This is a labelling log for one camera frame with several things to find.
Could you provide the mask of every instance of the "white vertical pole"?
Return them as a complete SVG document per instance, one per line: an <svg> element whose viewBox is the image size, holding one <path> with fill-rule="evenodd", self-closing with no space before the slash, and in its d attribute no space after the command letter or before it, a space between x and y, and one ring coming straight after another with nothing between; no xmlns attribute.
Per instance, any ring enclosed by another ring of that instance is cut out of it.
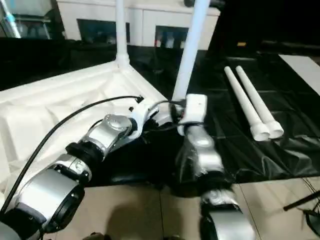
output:
<svg viewBox="0 0 320 240"><path fill-rule="evenodd" d="M178 76L175 82L172 100L181 100L186 97L209 5L210 0L195 1L192 22L186 36L186 42Z"/></svg>
<svg viewBox="0 0 320 240"><path fill-rule="evenodd" d="M126 67L130 61L127 52L127 31L124 0L115 1L115 27L117 49L116 61L120 67Z"/></svg>

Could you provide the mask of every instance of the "robotic arm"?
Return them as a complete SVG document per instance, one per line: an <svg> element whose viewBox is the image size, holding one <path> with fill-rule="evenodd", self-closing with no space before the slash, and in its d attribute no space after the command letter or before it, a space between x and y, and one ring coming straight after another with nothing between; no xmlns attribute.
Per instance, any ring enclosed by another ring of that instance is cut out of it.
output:
<svg viewBox="0 0 320 240"><path fill-rule="evenodd" d="M204 122L207 97L188 94L180 123ZM178 182L196 182L200 197L200 235L203 240L254 240L255 232L241 212L227 180L214 140L203 125L181 125L184 144L175 162Z"/></svg>
<svg viewBox="0 0 320 240"><path fill-rule="evenodd" d="M29 180L0 222L1 240L38 240L64 229L85 196L84 185L108 153L138 138L154 114L144 99L130 117L109 114L47 169Z"/></svg>

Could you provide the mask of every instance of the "tile floor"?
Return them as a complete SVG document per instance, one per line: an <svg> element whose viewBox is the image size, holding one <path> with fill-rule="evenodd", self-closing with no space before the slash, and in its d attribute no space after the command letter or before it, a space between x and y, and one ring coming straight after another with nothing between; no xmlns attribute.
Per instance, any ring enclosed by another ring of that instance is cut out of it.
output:
<svg viewBox="0 0 320 240"><path fill-rule="evenodd" d="M309 178L320 189L320 178ZM311 193L302 179L237 184L237 200L247 215L257 240L317 240L298 209L282 207ZM161 240L179 235L198 240L199 198L179 198L150 186L87 188L69 226L44 239L81 240L92 232L112 240ZM301 208L312 208L310 202Z"/></svg>

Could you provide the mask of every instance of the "black wire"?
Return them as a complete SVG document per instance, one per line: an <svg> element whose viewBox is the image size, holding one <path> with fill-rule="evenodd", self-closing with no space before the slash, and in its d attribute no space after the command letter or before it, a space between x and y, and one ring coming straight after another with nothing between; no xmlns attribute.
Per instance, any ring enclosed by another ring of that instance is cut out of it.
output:
<svg viewBox="0 0 320 240"><path fill-rule="evenodd" d="M69 119L73 118L75 115L83 112L86 109L89 109L95 105L98 104L102 104L105 102L109 102L109 101L113 101L113 100L117 100L117 99L140 99L141 97L139 96L117 96L117 97L112 97L112 98L108 98L108 99L104 99L101 101L96 101L94 103L91 103L87 106L84 106L82 108L80 108L79 110L71 113L69 116L65 117L64 119L62 119L60 122L58 122L46 135L45 137L42 139L42 141L40 142L40 144L36 147L36 149L34 150L34 152L32 153L31 157L29 158L29 160L26 162L25 166L23 167L21 173L19 174L18 178L16 179L12 189L10 190L8 196L6 197L6 200L4 201L4 204L2 205L2 208L0 210L0 219L3 217L3 215L6 213L6 210L12 200L12 198L14 197L14 194L16 193L19 184L21 183L23 177L25 176L26 172L28 171L30 165L32 164L32 162L35 160L36 156L38 155L38 153L40 152L40 150L42 149L42 147L45 145L45 143L47 142L47 140L51 137L51 135L59 128L61 127L66 121L68 121Z"/></svg>
<svg viewBox="0 0 320 240"><path fill-rule="evenodd" d="M92 126L89 128L89 130L92 129L94 126L96 126L98 123L102 122L102 120L103 119L100 119L100 120L96 121L94 124L92 124Z"/></svg>
<svg viewBox="0 0 320 240"><path fill-rule="evenodd" d="M302 180L308 186L309 190L311 190L311 192L314 194L316 192L316 189L313 187L311 182L308 179L304 179L304 178L302 178ZM318 208L318 212L320 212L320 197L317 197L317 200L318 202L315 204L312 210L315 211Z"/></svg>
<svg viewBox="0 0 320 240"><path fill-rule="evenodd" d="M201 121L186 121L186 122L176 123L176 124L173 124L168 127L158 127L156 129L148 129L145 132L163 132L163 131L175 129L176 127L183 126L183 125L191 125L192 126L192 125L203 125L203 124L204 123Z"/></svg>

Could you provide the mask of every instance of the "black tablecloth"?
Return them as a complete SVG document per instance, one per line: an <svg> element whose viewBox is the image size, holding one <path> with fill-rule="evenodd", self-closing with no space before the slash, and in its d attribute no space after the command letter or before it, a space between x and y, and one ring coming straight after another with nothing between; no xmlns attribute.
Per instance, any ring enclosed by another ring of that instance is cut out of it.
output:
<svg viewBox="0 0 320 240"><path fill-rule="evenodd" d="M1 85L5 90L114 60L115 46L82 42L0 40ZM171 98L181 50L129 46L131 65ZM284 129L284 136L256 142L224 74L241 65ZM205 127L214 138L228 176L237 183L320 176L318 96L278 55L206 57L199 51L189 93L206 94ZM175 130L145 134L109 155L91 186L171 182L183 142Z"/></svg>

